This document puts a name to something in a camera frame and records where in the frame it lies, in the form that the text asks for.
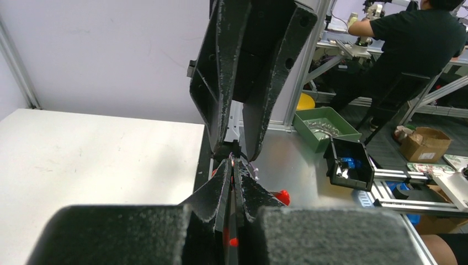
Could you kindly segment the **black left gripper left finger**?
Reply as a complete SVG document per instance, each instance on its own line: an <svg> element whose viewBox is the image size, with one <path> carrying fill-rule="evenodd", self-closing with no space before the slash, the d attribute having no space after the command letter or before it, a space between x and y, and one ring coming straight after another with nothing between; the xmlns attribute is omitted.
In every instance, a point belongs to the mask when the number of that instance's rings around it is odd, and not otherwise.
<svg viewBox="0 0 468 265"><path fill-rule="evenodd" d="M28 264L225 264L232 162L177 205L71 205L46 224Z"/></svg>

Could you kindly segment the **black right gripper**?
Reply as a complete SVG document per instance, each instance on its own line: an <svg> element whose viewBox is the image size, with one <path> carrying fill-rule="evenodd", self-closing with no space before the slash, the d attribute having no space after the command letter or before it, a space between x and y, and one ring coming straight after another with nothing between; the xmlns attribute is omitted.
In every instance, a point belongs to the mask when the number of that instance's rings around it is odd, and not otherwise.
<svg viewBox="0 0 468 265"><path fill-rule="evenodd" d="M316 14L295 1L210 1L206 28L189 86L211 151L221 148L232 100L243 106L246 160L255 161L276 100Z"/></svg>

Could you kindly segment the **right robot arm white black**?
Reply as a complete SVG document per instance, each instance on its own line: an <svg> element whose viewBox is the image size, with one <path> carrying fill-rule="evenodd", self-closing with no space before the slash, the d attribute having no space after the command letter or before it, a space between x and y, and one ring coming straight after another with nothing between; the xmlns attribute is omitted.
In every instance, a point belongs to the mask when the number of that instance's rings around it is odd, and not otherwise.
<svg viewBox="0 0 468 265"><path fill-rule="evenodd" d="M275 103L317 23L299 1L212 1L189 93L221 159L259 156Z"/></svg>

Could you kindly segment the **metal key organizer red handle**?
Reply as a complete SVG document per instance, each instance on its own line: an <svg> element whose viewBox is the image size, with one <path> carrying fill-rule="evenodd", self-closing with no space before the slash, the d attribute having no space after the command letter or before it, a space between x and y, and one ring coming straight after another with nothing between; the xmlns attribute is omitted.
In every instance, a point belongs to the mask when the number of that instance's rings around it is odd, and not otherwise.
<svg viewBox="0 0 468 265"><path fill-rule="evenodd" d="M237 157L222 159L212 179L222 180L219 213L226 253L235 254L239 264L269 263L266 220L286 205L262 187Z"/></svg>

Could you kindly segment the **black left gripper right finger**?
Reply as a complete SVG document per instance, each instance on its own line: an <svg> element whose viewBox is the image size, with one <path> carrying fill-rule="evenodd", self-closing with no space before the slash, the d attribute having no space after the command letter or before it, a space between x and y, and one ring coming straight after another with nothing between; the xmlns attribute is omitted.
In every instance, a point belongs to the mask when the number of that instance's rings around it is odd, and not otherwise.
<svg viewBox="0 0 468 265"><path fill-rule="evenodd" d="M323 164L273 162L252 177L286 207L268 214L267 264L422 264L401 217L363 208Z"/></svg>

